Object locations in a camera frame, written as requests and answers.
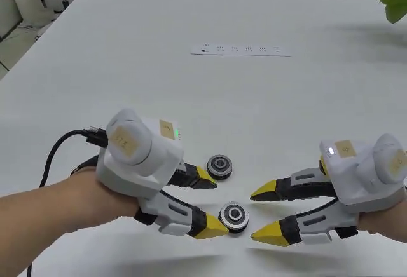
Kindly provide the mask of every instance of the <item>label sticker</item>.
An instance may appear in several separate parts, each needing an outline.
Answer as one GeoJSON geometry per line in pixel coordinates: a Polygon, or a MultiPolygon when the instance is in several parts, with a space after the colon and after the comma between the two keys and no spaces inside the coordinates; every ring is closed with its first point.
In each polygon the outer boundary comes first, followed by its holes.
{"type": "Polygon", "coordinates": [[[356,156],[354,146],[352,146],[349,139],[335,142],[335,147],[338,150],[338,154],[341,158],[351,158],[356,156]]]}
{"type": "Polygon", "coordinates": [[[400,149],[390,161],[390,173],[394,176],[398,176],[400,170],[405,166],[407,166],[407,155],[400,149]]]}
{"type": "Polygon", "coordinates": [[[169,123],[168,121],[160,119],[160,133],[161,136],[167,137],[168,139],[176,139],[174,135],[174,127],[172,126],[172,123],[169,123]]]}
{"type": "Polygon", "coordinates": [[[127,157],[131,157],[139,147],[139,144],[133,138],[130,132],[128,132],[122,126],[118,126],[115,129],[109,138],[109,141],[116,145],[127,157]]]}

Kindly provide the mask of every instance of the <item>cable connector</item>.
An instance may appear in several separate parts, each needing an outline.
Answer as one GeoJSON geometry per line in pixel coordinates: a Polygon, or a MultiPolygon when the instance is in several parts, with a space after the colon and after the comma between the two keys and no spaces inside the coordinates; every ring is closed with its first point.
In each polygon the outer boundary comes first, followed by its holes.
{"type": "Polygon", "coordinates": [[[92,145],[97,145],[101,148],[107,148],[109,140],[107,139],[106,131],[100,128],[90,127],[84,129],[82,136],[86,137],[86,142],[92,145]]]}

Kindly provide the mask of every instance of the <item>power strip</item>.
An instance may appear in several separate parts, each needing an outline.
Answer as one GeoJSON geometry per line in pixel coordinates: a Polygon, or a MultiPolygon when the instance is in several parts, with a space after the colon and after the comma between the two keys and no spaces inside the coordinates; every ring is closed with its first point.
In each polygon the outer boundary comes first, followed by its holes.
{"type": "Polygon", "coordinates": [[[280,56],[290,57],[291,54],[279,46],[271,45],[228,45],[201,44],[195,45],[192,55],[227,55],[227,56],[280,56]]]}

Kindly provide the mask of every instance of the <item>wrist strap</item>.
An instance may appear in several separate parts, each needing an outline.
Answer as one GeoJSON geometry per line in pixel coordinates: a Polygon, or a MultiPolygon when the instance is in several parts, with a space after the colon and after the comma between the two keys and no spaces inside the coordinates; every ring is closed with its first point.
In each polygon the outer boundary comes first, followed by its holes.
{"type": "Polygon", "coordinates": [[[83,162],[82,164],[80,164],[79,166],[77,166],[74,171],[72,171],[71,175],[80,171],[81,169],[85,168],[85,167],[94,167],[96,168],[97,165],[97,160],[99,158],[99,155],[95,155],[94,157],[88,159],[87,161],[83,162]]]}

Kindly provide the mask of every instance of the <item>metal bearing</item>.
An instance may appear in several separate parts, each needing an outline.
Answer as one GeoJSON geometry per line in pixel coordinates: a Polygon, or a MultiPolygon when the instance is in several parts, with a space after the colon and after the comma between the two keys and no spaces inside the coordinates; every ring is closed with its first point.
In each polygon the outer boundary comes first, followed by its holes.
{"type": "Polygon", "coordinates": [[[216,180],[226,180],[231,175],[231,160],[225,155],[213,155],[206,165],[208,173],[216,180]]]}
{"type": "Polygon", "coordinates": [[[249,213],[236,202],[225,204],[219,212],[219,221],[230,233],[241,233],[249,224],[249,213]]]}

